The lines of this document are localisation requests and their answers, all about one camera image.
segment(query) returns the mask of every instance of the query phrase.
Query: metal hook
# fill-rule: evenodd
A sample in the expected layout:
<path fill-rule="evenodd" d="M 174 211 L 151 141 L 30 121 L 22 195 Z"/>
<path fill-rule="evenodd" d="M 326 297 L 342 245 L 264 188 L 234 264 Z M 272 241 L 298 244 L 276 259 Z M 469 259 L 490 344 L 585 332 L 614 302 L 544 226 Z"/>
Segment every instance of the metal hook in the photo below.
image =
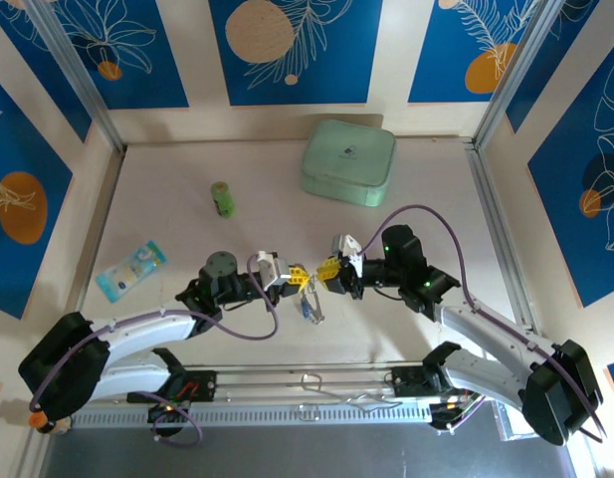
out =
<path fill-rule="evenodd" d="M 307 292 L 313 296 L 313 299 L 315 300 L 315 307 L 313 307 L 308 301 Z M 307 286 L 301 291 L 300 302 L 303 307 L 303 315 L 305 316 L 305 319 L 310 319 L 310 321 L 315 325 L 321 324 L 324 320 L 324 314 L 322 313 L 322 308 L 319 303 L 319 296 L 317 295 L 317 290 L 315 289 L 315 276 L 310 276 Z"/>
<path fill-rule="evenodd" d="M 317 378 L 317 382 L 316 382 L 316 387 L 313 388 L 311 386 L 309 386 L 306 382 L 305 379 L 309 376 L 313 376 L 315 378 Z M 326 395 L 326 396 L 330 396 L 332 398 L 335 398 L 337 400 L 337 403 L 334 403 L 335 405 L 342 405 L 342 404 L 347 404 L 349 406 L 353 406 L 361 411 L 363 411 L 364 413 L 372 413 L 378 409 L 390 409 L 390 408 L 396 408 L 398 406 L 400 406 L 403 402 L 401 401 L 390 401 L 388 399 L 386 399 L 386 397 L 384 395 L 374 395 L 372 393 L 361 393 L 360 395 L 357 396 L 351 396 L 351 397 L 343 397 L 341 395 L 338 395 L 336 393 L 333 393 L 331 391 L 325 391 L 322 390 L 322 377 L 321 375 L 317 374 L 317 373 L 303 373 L 303 376 L 300 379 L 300 385 L 302 386 L 302 388 L 306 391 L 313 391 L 315 393 L 320 393 L 322 395 Z M 374 406 L 372 408 L 367 407 L 365 404 L 362 403 L 356 403 L 359 400 L 363 399 L 363 398 L 370 398 L 373 401 L 376 401 L 378 403 L 384 403 L 387 406 Z"/>
<path fill-rule="evenodd" d="M 311 406 L 312 411 L 307 410 L 307 407 Z M 319 421 L 321 413 L 319 412 L 319 406 L 317 403 L 303 403 L 298 405 L 298 419 L 300 421 Z"/>

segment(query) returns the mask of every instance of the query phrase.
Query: mint green lunch box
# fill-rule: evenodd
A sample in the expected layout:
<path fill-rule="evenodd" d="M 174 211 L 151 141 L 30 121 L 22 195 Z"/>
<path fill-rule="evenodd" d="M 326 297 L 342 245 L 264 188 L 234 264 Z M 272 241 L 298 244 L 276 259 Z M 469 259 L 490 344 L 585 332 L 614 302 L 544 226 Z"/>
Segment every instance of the mint green lunch box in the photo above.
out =
<path fill-rule="evenodd" d="M 378 127 L 328 119 L 315 127 L 303 156 L 306 192 L 378 206 L 390 182 L 395 136 Z"/>

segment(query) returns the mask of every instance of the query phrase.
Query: green can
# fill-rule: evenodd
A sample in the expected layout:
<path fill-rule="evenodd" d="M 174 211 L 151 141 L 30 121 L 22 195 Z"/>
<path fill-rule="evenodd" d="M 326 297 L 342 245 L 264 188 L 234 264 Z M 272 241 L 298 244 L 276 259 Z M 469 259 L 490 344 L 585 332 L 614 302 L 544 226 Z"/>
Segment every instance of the green can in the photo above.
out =
<path fill-rule="evenodd" d="M 211 197 L 216 204 L 216 210 L 222 217 L 231 217 L 234 213 L 234 199 L 226 182 L 218 181 L 211 185 Z"/>

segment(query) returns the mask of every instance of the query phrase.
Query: gray floor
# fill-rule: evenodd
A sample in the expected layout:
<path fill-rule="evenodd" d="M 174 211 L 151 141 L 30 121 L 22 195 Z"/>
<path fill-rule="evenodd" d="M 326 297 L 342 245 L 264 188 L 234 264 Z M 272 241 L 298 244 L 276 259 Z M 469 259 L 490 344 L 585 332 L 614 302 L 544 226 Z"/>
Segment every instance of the gray floor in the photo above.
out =
<path fill-rule="evenodd" d="M 561 478 L 565 449 L 500 442 L 486 404 L 455 436 L 427 425 L 205 428 L 198 448 L 154 443 L 144 429 L 74 430 L 53 438 L 44 477 Z M 185 438 L 185 431 L 177 438 Z"/>

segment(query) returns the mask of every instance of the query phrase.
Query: black cable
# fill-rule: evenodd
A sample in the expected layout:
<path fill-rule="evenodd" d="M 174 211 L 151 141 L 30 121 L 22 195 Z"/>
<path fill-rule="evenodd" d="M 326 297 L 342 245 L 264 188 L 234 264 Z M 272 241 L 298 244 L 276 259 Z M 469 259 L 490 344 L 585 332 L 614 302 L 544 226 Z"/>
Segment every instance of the black cable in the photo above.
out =
<path fill-rule="evenodd" d="M 246 301 L 246 302 L 241 302 L 240 304 L 238 304 L 237 306 L 234 307 L 225 307 L 223 306 L 223 311 L 225 312 L 231 312 L 231 311 L 235 311 L 236 309 L 240 309 L 241 307 L 245 307 L 247 304 L 251 304 L 253 301 Z"/>
<path fill-rule="evenodd" d="M 393 297 L 393 296 L 389 296 L 388 294 L 384 294 L 382 291 L 380 291 L 379 289 L 373 289 L 377 294 L 379 294 L 382 297 L 385 297 L 386 299 L 390 299 L 391 301 L 403 301 L 403 299 L 401 297 Z"/>

